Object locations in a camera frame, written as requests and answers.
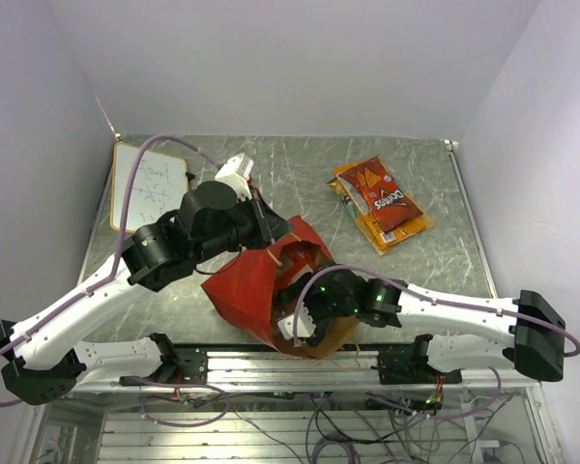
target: red fabric bag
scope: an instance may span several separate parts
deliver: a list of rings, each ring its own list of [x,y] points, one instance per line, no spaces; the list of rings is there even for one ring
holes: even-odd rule
[[[292,340],[274,334],[272,305],[274,289],[279,290],[277,270],[284,247],[302,242],[316,252],[316,265],[333,259],[331,252],[318,234],[301,217],[289,222],[293,231],[267,249],[247,249],[223,266],[218,274],[209,277],[202,288],[227,322],[251,334],[258,340],[282,353],[301,357],[325,358],[339,349],[358,326],[356,317],[335,320],[328,334],[317,347],[295,348]]]

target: robotic arm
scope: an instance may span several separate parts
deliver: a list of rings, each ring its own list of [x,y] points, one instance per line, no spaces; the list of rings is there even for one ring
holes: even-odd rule
[[[143,293],[158,292],[191,276],[197,264],[225,251],[268,247],[290,231],[288,222],[270,210],[259,191],[248,184],[252,166],[244,154],[230,159],[214,181],[186,193],[178,210],[135,231],[124,242],[113,280],[103,282],[115,266],[111,256],[96,273],[39,314],[19,323],[0,321],[0,349],[19,337],[26,339],[4,355],[8,363],[2,375],[7,389],[29,404],[43,404],[93,380],[138,376],[161,383],[176,381],[178,355],[162,333],[133,342],[81,339]],[[277,298],[283,303],[295,301],[310,278],[304,275]],[[464,335],[417,337],[412,369],[438,374],[465,367],[514,367],[539,380],[563,378],[565,339],[500,313],[502,309],[524,312],[564,329],[563,319],[539,294],[522,291],[518,300],[486,300],[432,292],[405,282],[397,285],[411,292],[379,278],[364,280],[348,269],[335,269],[307,289],[297,324],[295,316],[288,316],[278,322],[279,329],[287,338],[296,331],[306,343],[315,345],[339,316],[357,316],[375,327],[439,326]],[[37,332],[31,330],[81,293],[86,296]],[[437,303],[442,300],[457,302],[457,306],[481,304],[496,308],[497,313]],[[395,360],[379,359],[378,369],[382,377],[383,372],[395,370]]]

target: white wall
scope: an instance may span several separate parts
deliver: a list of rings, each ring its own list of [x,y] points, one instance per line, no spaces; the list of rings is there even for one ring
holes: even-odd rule
[[[75,284],[112,142],[46,3],[0,1],[0,319],[27,318]],[[0,411],[0,464],[22,411]]]
[[[458,140],[538,0],[48,0],[118,132]]]
[[[536,289],[580,337],[580,0],[543,0],[460,144],[502,294]],[[580,357],[546,386],[580,463]]]

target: marble tabletop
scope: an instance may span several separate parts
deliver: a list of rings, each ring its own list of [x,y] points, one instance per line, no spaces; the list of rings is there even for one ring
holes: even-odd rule
[[[146,138],[123,135],[121,140],[140,145]],[[255,160],[252,179],[269,205],[285,218],[301,215],[320,234],[338,263],[363,265],[437,291],[490,296],[490,280],[445,142],[390,137],[186,138],[221,160],[241,152],[252,157]],[[184,157],[189,171],[196,174],[196,184],[213,178],[213,167],[182,146],[166,142],[154,149]],[[433,229],[399,244],[384,256],[376,253],[327,186],[334,168],[374,156],[383,158],[402,189],[436,219]],[[110,195],[107,194],[94,226],[84,263],[84,278],[115,248],[118,234],[109,226],[109,211]],[[228,255],[220,256],[200,269],[213,271],[227,259]],[[86,339],[125,341],[158,332],[167,334],[174,342],[253,342],[250,335],[218,316],[200,288],[205,278],[193,275],[170,284],[158,294],[151,293]],[[360,343],[410,341],[426,332],[447,333],[438,328],[376,329],[360,325],[354,339]]]

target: whiteboard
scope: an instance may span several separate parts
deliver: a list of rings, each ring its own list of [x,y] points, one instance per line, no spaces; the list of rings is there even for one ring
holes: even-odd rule
[[[138,150],[139,147],[123,142],[114,146],[109,225],[115,230],[120,228],[127,178]],[[134,232],[142,225],[157,221],[163,213],[180,208],[188,189],[187,162],[184,159],[147,151],[139,163],[131,191],[127,230]]]

